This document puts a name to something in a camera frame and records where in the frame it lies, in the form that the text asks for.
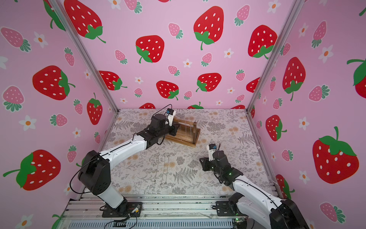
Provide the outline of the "wooden jewelry display stand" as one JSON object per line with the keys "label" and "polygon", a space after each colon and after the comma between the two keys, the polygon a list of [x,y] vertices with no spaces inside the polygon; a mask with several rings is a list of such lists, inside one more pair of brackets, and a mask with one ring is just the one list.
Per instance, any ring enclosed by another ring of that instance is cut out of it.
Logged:
{"label": "wooden jewelry display stand", "polygon": [[195,148],[201,132],[201,129],[197,126],[197,122],[186,121],[175,117],[173,123],[180,125],[177,133],[175,136],[167,135],[166,139]]}

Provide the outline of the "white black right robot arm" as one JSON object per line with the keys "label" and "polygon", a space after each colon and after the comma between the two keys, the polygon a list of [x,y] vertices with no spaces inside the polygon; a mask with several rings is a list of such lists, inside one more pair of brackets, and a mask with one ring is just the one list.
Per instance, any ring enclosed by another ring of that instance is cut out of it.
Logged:
{"label": "white black right robot arm", "polygon": [[211,171],[221,184],[235,194],[229,199],[235,215],[253,218],[266,229],[307,229],[308,225],[297,205],[290,199],[275,197],[250,181],[231,166],[224,151],[209,153],[199,159],[203,171]]}

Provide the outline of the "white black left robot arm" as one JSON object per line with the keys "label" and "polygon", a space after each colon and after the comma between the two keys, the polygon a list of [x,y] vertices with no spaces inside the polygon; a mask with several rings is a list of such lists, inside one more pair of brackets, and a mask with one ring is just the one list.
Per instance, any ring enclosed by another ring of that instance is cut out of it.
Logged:
{"label": "white black left robot arm", "polygon": [[127,212],[127,200],[111,184],[111,170],[127,158],[162,143],[166,135],[175,136],[180,127],[174,122],[176,111],[168,109],[166,114],[156,113],[147,128],[136,133],[125,143],[102,152],[90,151],[84,160],[78,179],[95,196],[102,199],[106,206],[122,215]]}

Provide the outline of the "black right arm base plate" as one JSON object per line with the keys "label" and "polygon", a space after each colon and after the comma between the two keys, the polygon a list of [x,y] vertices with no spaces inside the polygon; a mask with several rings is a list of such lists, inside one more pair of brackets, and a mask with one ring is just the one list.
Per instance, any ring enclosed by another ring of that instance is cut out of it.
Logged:
{"label": "black right arm base plate", "polygon": [[241,213],[237,206],[230,201],[217,201],[212,209],[216,210],[216,213],[220,217],[247,217],[246,214]]}

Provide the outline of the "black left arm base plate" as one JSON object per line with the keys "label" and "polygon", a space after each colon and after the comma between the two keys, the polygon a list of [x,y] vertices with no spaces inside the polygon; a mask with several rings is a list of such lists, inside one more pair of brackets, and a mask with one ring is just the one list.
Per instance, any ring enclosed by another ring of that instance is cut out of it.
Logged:
{"label": "black left arm base plate", "polygon": [[102,213],[103,218],[125,218],[131,215],[131,217],[140,217],[143,203],[142,202],[122,202],[116,209],[110,205],[105,204]]}

